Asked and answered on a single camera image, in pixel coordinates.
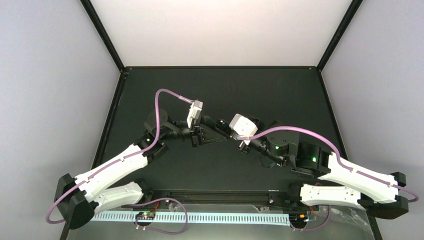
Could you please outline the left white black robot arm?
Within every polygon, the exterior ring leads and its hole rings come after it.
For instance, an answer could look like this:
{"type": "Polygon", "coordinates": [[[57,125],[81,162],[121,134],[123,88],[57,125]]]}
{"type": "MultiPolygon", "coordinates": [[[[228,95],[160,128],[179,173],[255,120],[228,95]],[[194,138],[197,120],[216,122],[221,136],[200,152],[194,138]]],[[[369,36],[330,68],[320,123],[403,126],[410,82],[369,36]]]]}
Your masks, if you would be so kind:
{"type": "Polygon", "coordinates": [[[167,151],[165,139],[190,140],[193,147],[227,140],[231,125],[222,119],[202,115],[200,107],[192,107],[186,120],[173,121],[163,109],[155,109],[144,122],[144,135],[123,152],[94,169],[57,182],[52,209],[58,209],[71,230],[78,229],[99,213],[125,205],[136,205],[147,194],[143,181],[114,187],[127,175],[158,160],[167,151]]]}

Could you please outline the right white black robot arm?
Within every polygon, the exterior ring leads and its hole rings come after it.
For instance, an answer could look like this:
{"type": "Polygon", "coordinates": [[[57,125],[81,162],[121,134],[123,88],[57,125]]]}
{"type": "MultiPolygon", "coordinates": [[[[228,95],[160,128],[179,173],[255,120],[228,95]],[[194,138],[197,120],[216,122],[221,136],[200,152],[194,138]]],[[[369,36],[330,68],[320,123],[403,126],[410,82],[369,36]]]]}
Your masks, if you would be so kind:
{"type": "Polygon", "coordinates": [[[292,183],[285,204],[293,210],[304,206],[332,205],[357,208],[370,216],[396,219],[409,211],[409,201],[399,194],[406,186],[401,172],[378,173],[341,157],[325,137],[294,126],[273,126],[266,130],[253,120],[236,114],[229,124],[239,149],[258,151],[276,165],[290,166],[293,173],[332,182],[331,186],[292,183]]]}

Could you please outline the lilac earbud charging case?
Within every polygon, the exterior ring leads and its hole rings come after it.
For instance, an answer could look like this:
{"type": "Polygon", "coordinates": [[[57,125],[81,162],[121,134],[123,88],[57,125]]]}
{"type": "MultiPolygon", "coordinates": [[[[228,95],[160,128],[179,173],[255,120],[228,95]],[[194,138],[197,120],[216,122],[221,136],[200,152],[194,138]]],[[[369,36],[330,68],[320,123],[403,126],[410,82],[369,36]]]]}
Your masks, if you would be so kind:
{"type": "Polygon", "coordinates": [[[222,133],[224,133],[225,135],[230,135],[232,132],[232,129],[229,125],[229,123],[223,119],[219,119],[216,122],[216,128],[221,131],[222,133]]]}

